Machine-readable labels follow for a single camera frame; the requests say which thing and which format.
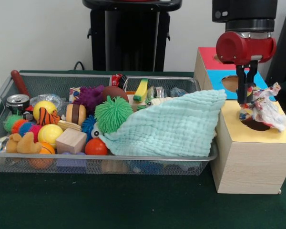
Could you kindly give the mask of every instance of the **purple fuzzy ball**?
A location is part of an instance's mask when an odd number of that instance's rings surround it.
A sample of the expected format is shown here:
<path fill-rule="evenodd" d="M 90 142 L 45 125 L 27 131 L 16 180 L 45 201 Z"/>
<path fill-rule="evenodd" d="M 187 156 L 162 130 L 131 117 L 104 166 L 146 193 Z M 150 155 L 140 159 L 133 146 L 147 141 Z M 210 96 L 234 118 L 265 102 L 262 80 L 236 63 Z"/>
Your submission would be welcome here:
<path fill-rule="evenodd" d="M 74 101 L 74 104 L 81 104 L 86 107 L 88 115 L 94 115 L 95 107 L 103 102 L 102 92 L 104 86 L 98 87 L 81 87 L 79 98 Z"/>

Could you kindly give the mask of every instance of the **red ball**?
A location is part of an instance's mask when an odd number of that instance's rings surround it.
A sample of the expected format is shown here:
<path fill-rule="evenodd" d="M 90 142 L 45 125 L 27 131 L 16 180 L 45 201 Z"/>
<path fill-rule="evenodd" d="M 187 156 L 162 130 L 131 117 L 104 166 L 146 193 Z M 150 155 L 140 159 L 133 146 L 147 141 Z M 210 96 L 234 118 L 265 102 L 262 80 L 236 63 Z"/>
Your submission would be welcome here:
<path fill-rule="evenodd" d="M 105 143 L 99 138 L 91 139 L 85 147 L 86 155 L 107 155 L 107 151 Z"/>

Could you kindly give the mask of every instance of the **hole in box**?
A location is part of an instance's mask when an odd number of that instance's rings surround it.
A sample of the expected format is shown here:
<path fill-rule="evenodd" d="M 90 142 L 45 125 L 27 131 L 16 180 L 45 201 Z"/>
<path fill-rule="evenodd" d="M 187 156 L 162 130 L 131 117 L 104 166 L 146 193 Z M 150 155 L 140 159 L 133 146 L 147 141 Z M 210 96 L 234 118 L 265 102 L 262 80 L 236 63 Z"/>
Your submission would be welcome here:
<path fill-rule="evenodd" d="M 225 89 L 227 89 L 230 92 L 235 92 L 238 89 L 238 76 L 237 75 L 229 75 L 221 80 L 223 83 Z"/>

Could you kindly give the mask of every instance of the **metal basket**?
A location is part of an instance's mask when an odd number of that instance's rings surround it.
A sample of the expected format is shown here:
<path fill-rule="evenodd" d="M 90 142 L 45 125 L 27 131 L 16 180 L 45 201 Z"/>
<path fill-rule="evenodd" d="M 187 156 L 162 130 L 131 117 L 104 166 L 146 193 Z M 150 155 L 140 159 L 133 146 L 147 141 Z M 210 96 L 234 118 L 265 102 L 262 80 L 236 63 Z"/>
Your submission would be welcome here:
<path fill-rule="evenodd" d="M 22 73 L 31 96 L 55 92 L 61 98 L 69 97 L 70 87 L 109 85 L 109 75 Z M 178 87 L 189 93 L 196 91 L 193 78 L 178 76 L 129 76 L 127 90 L 135 91 L 142 78 L 149 86 L 163 86 L 170 90 Z M 0 137 L 7 133 L 3 128 L 10 111 L 5 108 L 7 97 L 17 94 L 13 80 L 8 78 L 0 89 Z M 87 173 L 87 174 L 153 174 L 153 175 L 200 175 L 209 161 L 217 157 L 217 146 L 212 143 L 208 157 L 147 157 L 147 156 L 82 156 L 46 154 L 8 154 L 0 152 L 0 172 L 21 173 Z M 31 166 L 34 162 L 48 163 L 45 169 Z"/>

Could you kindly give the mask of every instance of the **wooden box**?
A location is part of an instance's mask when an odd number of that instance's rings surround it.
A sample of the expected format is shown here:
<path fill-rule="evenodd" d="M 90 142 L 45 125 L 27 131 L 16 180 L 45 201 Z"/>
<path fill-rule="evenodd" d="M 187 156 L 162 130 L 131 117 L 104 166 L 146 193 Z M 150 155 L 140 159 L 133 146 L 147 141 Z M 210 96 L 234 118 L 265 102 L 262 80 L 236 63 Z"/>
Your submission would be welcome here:
<path fill-rule="evenodd" d="M 69 152 L 76 154 L 84 151 L 87 135 L 81 131 L 71 128 L 66 129 L 56 139 L 56 149 L 58 154 Z"/>
<path fill-rule="evenodd" d="M 217 192 L 277 194 L 286 178 L 286 130 L 253 130 L 239 121 L 239 110 L 227 100 L 219 115 L 219 156 L 211 162 Z"/>

